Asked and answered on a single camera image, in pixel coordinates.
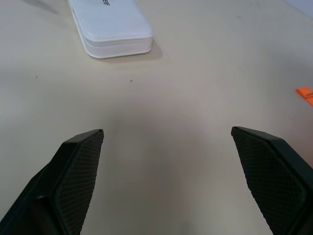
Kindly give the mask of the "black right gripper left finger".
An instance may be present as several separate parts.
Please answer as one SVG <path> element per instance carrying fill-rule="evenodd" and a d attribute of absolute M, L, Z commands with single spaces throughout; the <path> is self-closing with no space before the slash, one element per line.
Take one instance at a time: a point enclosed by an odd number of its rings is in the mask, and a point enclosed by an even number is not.
<path fill-rule="evenodd" d="M 80 235 L 103 139 L 96 129 L 63 142 L 0 221 L 0 235 Z"/>

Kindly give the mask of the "white rectangular box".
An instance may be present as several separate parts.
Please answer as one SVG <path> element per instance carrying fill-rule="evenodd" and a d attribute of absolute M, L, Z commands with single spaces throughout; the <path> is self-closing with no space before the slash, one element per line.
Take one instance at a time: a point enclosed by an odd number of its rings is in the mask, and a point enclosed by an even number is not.
<path fill-rule="evenodd" d="M 86 53 L 106 59 L 148 53 L 153 29 L 134 0 L 67 0 Z"/>

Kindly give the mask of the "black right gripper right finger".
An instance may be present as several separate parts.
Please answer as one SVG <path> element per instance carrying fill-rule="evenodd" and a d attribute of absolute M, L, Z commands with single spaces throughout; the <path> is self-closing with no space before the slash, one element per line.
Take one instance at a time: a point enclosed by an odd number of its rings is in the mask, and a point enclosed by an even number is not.
<path fill-rule="evenodd" d="M 313 235 L 313 168 L 279 137 L 238 126 L 231 135 L 273 235 Z"/>

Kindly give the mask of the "orange tag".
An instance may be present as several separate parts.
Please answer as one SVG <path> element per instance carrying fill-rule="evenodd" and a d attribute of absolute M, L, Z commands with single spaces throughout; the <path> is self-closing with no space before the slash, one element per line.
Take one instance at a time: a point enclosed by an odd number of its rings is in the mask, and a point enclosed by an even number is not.
<path fill-rule="evenodd" d="M 313 90 L 310 87 L 297 88 L 296 92 L 311 106 L 313 106 Z"/>

